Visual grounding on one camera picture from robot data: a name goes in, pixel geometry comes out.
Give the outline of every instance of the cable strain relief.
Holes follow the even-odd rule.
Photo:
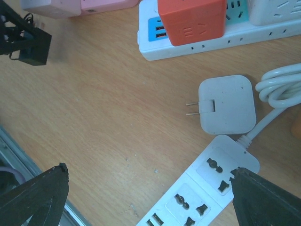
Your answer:
[[[252,143],[252,140],[248,138],[245,135],[242,135],[237,141],[238,144],[242,145],[245,149],[247,149],[250,144]]]

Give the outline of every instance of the pink box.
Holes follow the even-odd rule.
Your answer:
[[[130,8],[138,2],[139,0],[81,0],[81,15]]]

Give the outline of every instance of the wooden surface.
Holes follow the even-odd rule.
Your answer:
[[[10,5],[20,12],[17,0]],[[301,61],[299,36],[148,62],[137,45],[138,7],[44,22],[53,35],[46,66],[0,57],[0,122],[43,170],[67,164],[69,199],[95,226],[138,223],[214,138],[198,116],[185,116],[203,80],[242,74],[255,85]],[[271,108],[254,96],[261,119]],[[301,141],[290,133],[299,108],[249,152],[261,176],[301,197]],[[233,205],[211,225],[238,225]]]

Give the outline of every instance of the charger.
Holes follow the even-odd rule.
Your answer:
[[[213,135],[242,134],[256,124],[251,82],[242,75],[211,78],[198,89],[197,105],[202,129]]]

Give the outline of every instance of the red plug adapter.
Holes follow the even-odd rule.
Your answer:
[[[226,6],[226,0],[158,0],[160,18],[174,46],[223,36]]]

